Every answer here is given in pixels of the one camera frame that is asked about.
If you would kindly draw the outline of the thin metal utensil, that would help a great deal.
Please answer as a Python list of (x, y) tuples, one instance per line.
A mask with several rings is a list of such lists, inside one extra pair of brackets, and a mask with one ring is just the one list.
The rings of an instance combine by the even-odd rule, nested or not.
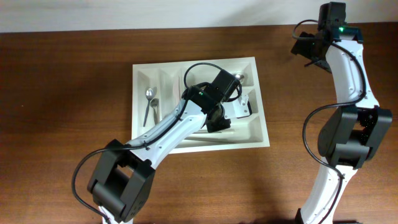
[(198, 142), (215, 142), (215, 143), (235, 143), (235, 131), (217, 131), (213, 133), (196, 132), (186, 137), (182, 143), (192, 144)]

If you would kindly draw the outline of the small metal teaspoon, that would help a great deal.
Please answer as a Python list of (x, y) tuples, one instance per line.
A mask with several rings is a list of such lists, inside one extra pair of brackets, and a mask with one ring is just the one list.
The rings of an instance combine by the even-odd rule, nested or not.
[(146, 92), (145, 92), (145, 96), (146, 96), (146, 100), (147, 100), (147, 106), (146, 106), (146, 111), (145, 111), (145, 114), (144, 114), (143, 127), (146, 126), (150, 103), (151, 103), (152, 99), (155, 97), (154, 89), (153, 88), (148, 88), (146, 90)]
[(159, 122), (159, 116), (158, 116), (158, 110), (159, 110), (159, 99), (154, 98), (151, 103), (150, 107), (153, 110), (153, 119), (154, 119), (154, 124), (158, 124)]

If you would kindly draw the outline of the pale pink plastic knife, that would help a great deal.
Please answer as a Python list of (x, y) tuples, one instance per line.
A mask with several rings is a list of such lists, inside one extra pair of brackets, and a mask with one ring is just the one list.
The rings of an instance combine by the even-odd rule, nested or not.
[(175, 82), (174, 82), (174, 94), (177, 102), (181, 100), (181, 81), (180, 81), (180, 76), (176, 76)]

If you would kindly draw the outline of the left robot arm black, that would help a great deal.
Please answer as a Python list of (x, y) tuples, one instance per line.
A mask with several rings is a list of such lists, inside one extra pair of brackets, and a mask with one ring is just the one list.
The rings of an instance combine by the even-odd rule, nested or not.
[(149, 198), (155, 170), (187, 136), (204, 126), (208, 132), (230, 127), (223, 102), (241, 93), (239, 80), (220, 70), (211, 82), (188, 87), (180, 103), (141, 136), (122, 144), (112, 140), (102, 152), (87, 189), (104, 223), (131, 221)]

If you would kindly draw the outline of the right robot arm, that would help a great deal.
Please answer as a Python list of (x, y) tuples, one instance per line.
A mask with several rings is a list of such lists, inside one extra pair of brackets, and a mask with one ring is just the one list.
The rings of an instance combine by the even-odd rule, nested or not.
[(304, 142), (310, 156), (320, 164), (317, 178), (294, 222), (333, 223), (333, 215), (350, 179), (372, 159), (391, 127), (391, 110), (382, 109), (374, 96), (363, 62), (363, 35), (360, 28), (346, 21), (346, 4), (329, 2), (320, 6), (317, 33), (293, 34), (291, 53), (309, 59), (333, 76), (336, 103), (312, 111), (303, 123), (325, 109), (334, 113), (321, 128), (315, 155)]

